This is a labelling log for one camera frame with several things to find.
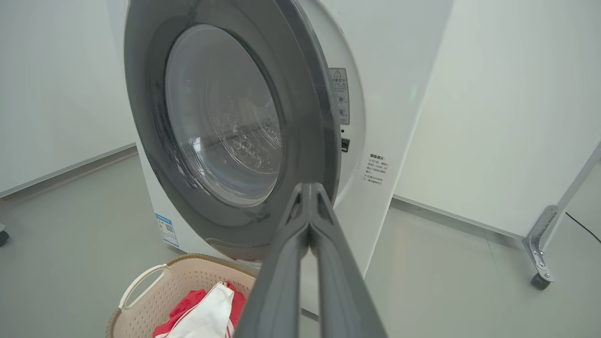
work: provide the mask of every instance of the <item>blue and white sticker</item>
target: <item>blue and white sticker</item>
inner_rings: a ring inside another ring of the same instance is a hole
[[[173,230],[173,223],[159,214],[155,215],[156,219],[159,221],[160,234],[163,236],[163,241],[179,248],[180,246],[177,243],[175,230]]]

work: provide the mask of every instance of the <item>black cable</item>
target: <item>black cable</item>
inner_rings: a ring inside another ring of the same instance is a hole
[[[589,234],[591,234],[593,237],[595,237],[595,239],[596,239],[596,240],[597,240],[599,243],[601,243],[601,239],[599,239],[599,237],[595,236],[595,234],[594,234],[594,233],[592,233],[592,232],[591,232],[591,230],[588,230],[588,229],[587,229],[587,227],[583,226],[583,225],[582,225],[582,223],[580,223],[579,221],[576,221],[576,218],[573,218],[573,217],[572,217],[570,214],[568,214],[567,212],[566,212],[566,215],[568,215],[568,216],[569,216],[571,219],[573,219],[573,220],[574,220],[574,222],[578,223],[578,225],[580,225],[581,227],[583,227],[583,228],[584,228],[584,230],[588,231],[588,233],[589,233]]]

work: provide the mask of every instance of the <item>washing machine door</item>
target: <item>washing machine door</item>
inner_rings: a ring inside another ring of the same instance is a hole
[[[125,70],[148,161],[205,241],[261,260],[294,186],[336,196],[332,80],[293,0],[131,0]]]

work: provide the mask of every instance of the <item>laundry basket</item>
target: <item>laundry basket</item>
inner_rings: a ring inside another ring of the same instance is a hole
[[[131,301],[137,286],[150,275],[159,277]],[[106,338],[150,338],[154,328],[169,319],[169,312],[191,290],[210,290],[219,281],[231,281],[245,297],[251,293],[255,275],[222,259],[187,254],[146,270],[127,288],[106,327]]]

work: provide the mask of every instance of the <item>basket rim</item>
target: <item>basket rim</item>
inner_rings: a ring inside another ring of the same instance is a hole
[[[228,268],[234,269],[234,270],[238,270],[239,272],[242,272],[243,274],[249,275],[250,277],[253,278],[257,278],[257,275],[254,274],[251,271],[248,271],[244,268],[242,268],[239,265],[236,265],[234,263],[228,262],[224,259],[221,258],[217,258],[217,257],[213,257],[213,256],[209,256],[206,254],[183,254],[179,257],[176,257],[175,259],[169,261],[167,263],[167,266],[172,266],[173,264],[177,263],[177,262],[181,262],[182,260],[186,260],[186,259],[202,259],[202,260],[206,260],[208,262],[213,262],[213,263],[217,263],[220,265],[224,265],[227,266]],[[109,319],[108,325],[106,326],[106,338],[114,338],[115,336],[113,335],[113,332],[115,331],[115,326],[117,324],[117,321],[119,320],[119,317],[121,316],[121,309],[119,307],[117,307],[117,309],[115,310],[115,312],[113,312],[113,314],[111,315],[111,318]]]

